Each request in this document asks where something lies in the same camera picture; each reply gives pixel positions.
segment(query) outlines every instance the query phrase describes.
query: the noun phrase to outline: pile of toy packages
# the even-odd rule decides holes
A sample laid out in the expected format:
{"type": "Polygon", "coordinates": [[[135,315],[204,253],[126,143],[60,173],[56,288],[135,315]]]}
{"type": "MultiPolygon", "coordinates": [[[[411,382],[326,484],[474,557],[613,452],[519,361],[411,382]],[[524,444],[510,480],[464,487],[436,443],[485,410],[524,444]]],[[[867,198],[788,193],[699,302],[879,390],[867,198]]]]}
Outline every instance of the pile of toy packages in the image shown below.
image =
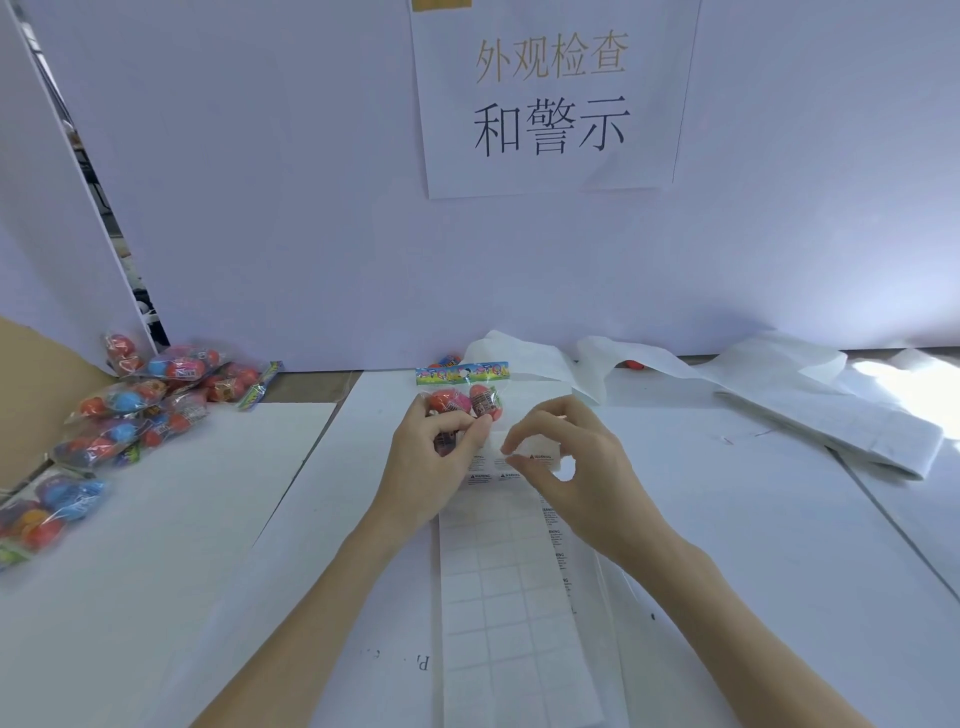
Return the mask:
{"type": "Polygon", "coordinates": [[[127,336],[108,334],[104,342],[120,379],[77,405],[49,454],[55,465],[0,505],[0,570],[29,561],[91,513],[108,491],[111,470],[192,429],[208,402],[249,411],[283,368],[194,345],[145,360],[127,336]]]}

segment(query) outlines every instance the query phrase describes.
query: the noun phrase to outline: hand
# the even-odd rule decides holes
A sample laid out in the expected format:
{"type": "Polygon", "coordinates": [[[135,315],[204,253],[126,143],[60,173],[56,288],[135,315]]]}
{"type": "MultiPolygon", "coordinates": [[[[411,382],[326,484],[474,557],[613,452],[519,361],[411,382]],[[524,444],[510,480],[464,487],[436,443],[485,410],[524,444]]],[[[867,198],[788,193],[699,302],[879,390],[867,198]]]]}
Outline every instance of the hand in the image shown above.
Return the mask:
{"type": "Polygon", "coordinates": [[[426,397],[417,396],[394,433],[387,467],[368,512],[396,529],[406,541],[440,513],[467,475],[473,456],[490,434],[490,415],[474,420],[467,412],[445,412],[428,417],[426,397]],[[433,448],[441,432],[466,434],[457,448],[441,457],[433,448]]]}
{"type": "Polygon", "coordinates": [[[510,430],[502,451],[514,452],[532,435],[544,435],[573,455],[573,477],[563,482],[542,463],[518,455],[507,462],[597,551],[622,563],[672,533],[620,441],[582,401],[571,395],[538,404],[510,430]]]}

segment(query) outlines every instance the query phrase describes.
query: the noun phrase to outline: packaged toy ball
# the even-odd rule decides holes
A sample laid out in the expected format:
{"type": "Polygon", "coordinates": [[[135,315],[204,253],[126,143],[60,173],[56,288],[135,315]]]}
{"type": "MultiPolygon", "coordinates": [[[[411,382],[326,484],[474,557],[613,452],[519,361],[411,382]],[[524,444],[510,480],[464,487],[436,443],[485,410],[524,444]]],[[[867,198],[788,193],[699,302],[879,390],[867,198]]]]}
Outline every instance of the packaged toy ball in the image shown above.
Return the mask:
{"type": "Polygon", "coordinates": [[[54,446],[50,459],[65,468],[90,473],[138,440],[149,426],[143,419],[86,419],[54,446]]]}
{"type": "Polygon", "coordinates": [[[51,468],[0,507],[0,570],[51,546],[71,522],[86,518],[107,486],[51,468]]]}
{"type": "Polygon", "coordinates": [[[211,347],[168,347],[147,362],[146,374],[159,379],[198,381],[227,363],[228,358],[211,347]]]}
{"type": "Polygon", "coordinates": [[[159,448],[167,440],[182,435],[206,417],[206,395],[202,391],[178,395],[165,402],[158,413],[148,417],[149,428],[140,438],[147,449],[159,448]]]}
{"type": "Polygon", "coordinates": [[[132,415],[159,404],[167,393],[160,379],[125,379],[87,397],[67,418],[74,423],[88,417],[132,415]]]}
{"type": "Polygon", "coordinates": [[[267,393],[267,387],[283,371],[283,362],[233,361],[205,378],[200,386],[213,402],[235,402],[239,409],[252,409],[267,393]]]}
{"type": "MultiPolygon", "coordinates": [[[[417,369],[418,389],[427,397],[430,411],[436,414],[462,410],[474,417],[490,415],[490,436],[474,455],[468,468],[471,483],[519,479],[500,452],[510,427],[530,410],[532,402],[523,381],[511,381],[507,362],[461,363],[451,367],[417,369]]],[[[455,450],[463,432],[441,433],[434,439],[434,450],[445,456],[455,450]]],[[[560,445],[542,435],[520,443],[515,454],[540,461],[556,471],[561,464],[560,445]]]]}
{"type": "Polygon", "coordinates": [[[110,366],[118,375],[131,375],[143,368],[143,358],[137,353],[130,337],[122,333],[109,333],[104,336],[104,346],[110,366]]]}
{"type": "MultiPolygon", "coordinates": [[[[489,414],[495,421],[503,413],[496,387],[505,386],[509,379],[510,365],[505,361],[417,369],[417,386],[432,412],[459,410],[477,417],[489,414]]],[[[440,455],[451,453],[455,447],[455,433],[442,432],[434,441],[434,450],[440,455]]]]}

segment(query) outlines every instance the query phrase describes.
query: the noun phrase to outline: white wall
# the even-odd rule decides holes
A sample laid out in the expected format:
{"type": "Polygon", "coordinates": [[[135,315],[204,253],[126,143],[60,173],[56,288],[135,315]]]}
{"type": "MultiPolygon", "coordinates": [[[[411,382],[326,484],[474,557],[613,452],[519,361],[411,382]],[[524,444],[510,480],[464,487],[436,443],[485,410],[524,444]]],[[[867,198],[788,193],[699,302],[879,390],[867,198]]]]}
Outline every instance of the white wall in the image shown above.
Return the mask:
{"type": "Polygon", "coordinates": [[[706,0],[671,188],[437,202],[400,0],[27,6],[174,338],[960,344],[956,0],[706,0]]]}
{"type": "Polygon", "coordinates": [[[109,328],[149,346],[120,263],[4,0],[0,100],[0,316],[102,368],[99,337],[109,328]]]}

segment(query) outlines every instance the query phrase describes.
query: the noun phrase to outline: paper sign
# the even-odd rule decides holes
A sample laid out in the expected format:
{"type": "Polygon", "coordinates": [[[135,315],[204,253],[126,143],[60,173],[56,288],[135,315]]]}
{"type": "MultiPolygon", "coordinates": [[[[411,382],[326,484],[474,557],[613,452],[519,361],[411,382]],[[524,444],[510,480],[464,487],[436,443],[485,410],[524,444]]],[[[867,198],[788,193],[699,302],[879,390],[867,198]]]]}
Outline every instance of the paper sign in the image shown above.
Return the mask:
{"type": "Polygon", "coordinates": [[[671,183],[699,1],[413,2],[430,198],[671,183]]]}

